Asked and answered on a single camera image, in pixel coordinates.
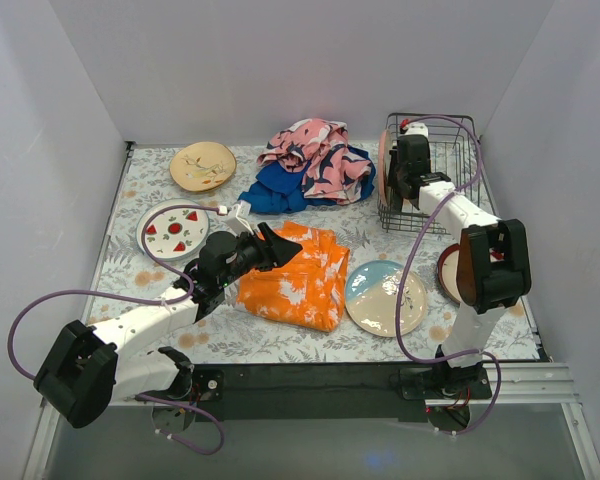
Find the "wall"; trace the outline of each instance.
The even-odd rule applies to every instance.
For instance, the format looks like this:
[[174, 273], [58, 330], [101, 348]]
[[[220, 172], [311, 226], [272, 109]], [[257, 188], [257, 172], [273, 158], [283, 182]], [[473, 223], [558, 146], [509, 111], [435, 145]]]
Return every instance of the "wall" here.
[[254, 144], [300, 118], [491, 117], [553, 0], [51, 0], [127, 140]]
[[[0, 0], [0, 479], [22, 475], [41, 397], [11, 367], [11, 321], [49, 291], [87, 288], [124, 143], [47, 0]], [[16, 348], [37, 371], [84, 299], [25, 318]]]
[[600, 1], [557, 1], [485, 133], [501, 213], [527, 226], [530, 301], [600, 455]]

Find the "blue towel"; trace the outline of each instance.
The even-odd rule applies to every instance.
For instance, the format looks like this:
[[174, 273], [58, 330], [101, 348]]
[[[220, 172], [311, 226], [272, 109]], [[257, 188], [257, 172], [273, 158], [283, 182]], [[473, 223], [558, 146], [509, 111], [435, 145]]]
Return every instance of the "blue towel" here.
[[[349, 146], [349, 150], [369, 159], [365, 150]], [[251, 185], [248, 192], [240, 194], [239, 200], [251, 204], [251, 211], [256, 213], [293, 213], [301, 212], [308, 205], [337, 205], [335, 200], [324, 198], [304, 198], [302, 178], [309, 164], [301, 172], [287, 172], [278, 162], [264, 167], [258, 175], [257, 182]], [[371, 173], [360, 182], [360, 200], [369, 197], [373, 192], [373, 179], [376, 168], [371, 163]]]

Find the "pink floral cloth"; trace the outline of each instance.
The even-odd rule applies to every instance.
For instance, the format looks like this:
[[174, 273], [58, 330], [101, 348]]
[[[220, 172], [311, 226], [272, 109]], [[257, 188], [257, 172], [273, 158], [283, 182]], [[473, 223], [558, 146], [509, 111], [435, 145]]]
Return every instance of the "pink floral cloth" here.
[[277, 133], [258, 157], [260, 166], [277, 161], [288, 172], [304, 171], [305, 198], [346, 205], [360, 200], [360, 181], [371, 162], [348, 148], [347, 124], [307, 118]]

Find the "black wire rack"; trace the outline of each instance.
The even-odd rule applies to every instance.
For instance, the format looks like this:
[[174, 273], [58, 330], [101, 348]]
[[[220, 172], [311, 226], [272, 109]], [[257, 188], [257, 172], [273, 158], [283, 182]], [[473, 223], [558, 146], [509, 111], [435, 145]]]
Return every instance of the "black wire rack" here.
[[[386, 128], [391, 133], [391, 139], [395, 145], [400, 134], [400, 124], [405, 120], [416, 121], [418, 117], [432, 115], [428, 113], [392, 113], [387, 117]], [[473, 118], [466, 115], [445, 115], [462, 123], [475, 134]], [[428, 119], [424, 123], [429, 129], [429, 147], [431, 150], [431, 171], [446, 173], [456, 184], [467, 182], [475, 174], [477, 163], [475, 147], [471, 138], [462, 128], [444, 120]], [[465, 191], [469, 200], [480, 205], [480, 191], [482, 179], [476, 182], [470, 189]], [[408, 201], [387, 189], [387, 203], [384, 205], [378, 199], [378, 213], [382, 228], [385, 230], [396, 230], [403, 232], [419, 232], [428, 215], [424, 215], [414, 208]], [[448, 234], [445, 228], [438, 222], [434, 222], [427, 233]]]

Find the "tabletop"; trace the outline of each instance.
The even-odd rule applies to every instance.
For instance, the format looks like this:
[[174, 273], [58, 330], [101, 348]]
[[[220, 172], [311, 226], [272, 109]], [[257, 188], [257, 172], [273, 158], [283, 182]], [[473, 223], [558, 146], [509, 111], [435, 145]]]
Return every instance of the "tabletop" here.
[[[377, 157], [377, 144], [352, 143]], [[180, 148], [137, 148], [118, 191], [108, 228], [108, 245], [97, 289], [142, 298], [154, 298], [174, 280], [174, 275], [145, 256], [136, 243], [140, 217], [164, 200], [184, 198], [201, 205], [233, 204], [254, 182], [256, 157], [263, 147], [229, 147], [236, 157], [235, 175], [224, 185], [205, 192], [181, 189], [169, 174], [169, 162]], [[377, 213], [377, 191], [367, 200], [348, 206], [309, 207], [285, 215], [255, 215], [253, 224], [266, 221], [273, 228], [285, 220], [336, 233], [338, 243], [351, 251], [349, 272], [371, 260], [387, 259], [404, 264], [415, 233], [386, 232]], [[490, 209], [487, 195], [481, 206]], [[226, 229], [213, 213], [211, 231]], [[407, 348], [416, 356], [430, 358], [453, 328], [457, 306], [440, 291], [436, 263], [453, 239], [427, 235], [416, 255], [413, 271], [422, 279], [428, 297], [428, 313], [422, 323], [404, 336]], [[182, 268], [190, 260], [173, 262]], [[147, 350], [170, 345], [185, 353], [193, 363], [289, 363], [289, 362], [382, 362], [405, 359], [395, 338], [365, 332], [344, 313], [331, 333], [276, 323], [235, 309], [236, 287], [228, 291], [227, 304], [205, 319], [156, 341]], [[89, 324], [114, 318], [135, 305], [96, 298]], [[509, 309], [496, 325], [487, 350], [500, 359], [537, 359], [538, 353], [522, 303]]]

